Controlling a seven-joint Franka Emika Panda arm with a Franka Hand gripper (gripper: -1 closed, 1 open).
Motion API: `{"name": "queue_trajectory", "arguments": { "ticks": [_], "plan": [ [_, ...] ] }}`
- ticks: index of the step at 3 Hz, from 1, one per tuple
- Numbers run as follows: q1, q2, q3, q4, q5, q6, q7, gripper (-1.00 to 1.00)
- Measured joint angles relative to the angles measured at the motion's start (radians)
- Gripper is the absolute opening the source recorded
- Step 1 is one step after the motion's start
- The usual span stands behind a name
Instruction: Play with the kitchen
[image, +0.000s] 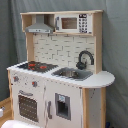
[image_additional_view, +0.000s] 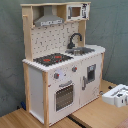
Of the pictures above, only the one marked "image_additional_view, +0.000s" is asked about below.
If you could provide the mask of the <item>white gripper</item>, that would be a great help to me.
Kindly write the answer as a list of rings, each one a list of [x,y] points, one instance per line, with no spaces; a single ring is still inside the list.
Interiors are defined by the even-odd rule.
[[[128,86],[119,84],[102,95],[102,100],[110,105],[122,107],[128,105]]]

